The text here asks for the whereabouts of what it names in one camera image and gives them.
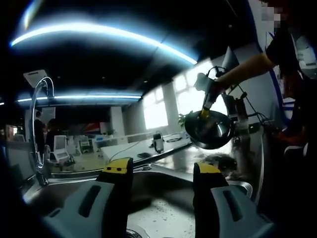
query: desk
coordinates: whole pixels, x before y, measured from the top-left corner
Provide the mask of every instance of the desk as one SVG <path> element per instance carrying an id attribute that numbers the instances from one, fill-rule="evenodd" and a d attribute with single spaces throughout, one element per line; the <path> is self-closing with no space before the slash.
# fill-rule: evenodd
<path id="1" fill-rule="evenodd" d="M 112 158 L 113 160 L 124 158 L 124 157 L 131 157 L 131 158 L 133 158 L 133 161 L 138 161 L 138 160 L 141 160 L 141 158 L 138 157 L 138 154 L 140 154 L 140 153 L 149 153 L 151 155 L 157 154 L 157 152 L 155 151 L 154 148 L 149 148 L 151 143 L 152 143 L 152 139 L 147 139 L 147 140 L 127 143 L 127 144 L 122 144 L 122 145 L 113 145 L 113 146 L 102 147 L 101 150 L 103 153 L 103 158 L 104 158 L 106 163 L 107 163 L 107 161 L 109 161 L 109 159 L 112 156 L 114 156 L 119 151 L 122 151 L 122 152 L 115 155 Z M 179 146 L 182 146 L 182 145 L 185 145 L 188 143 L 190 143 L 189 138 L 181 139 L 181 140 L 175 141 L 175 142 L 164 142 L 164 151 L 175 149 Z"/>

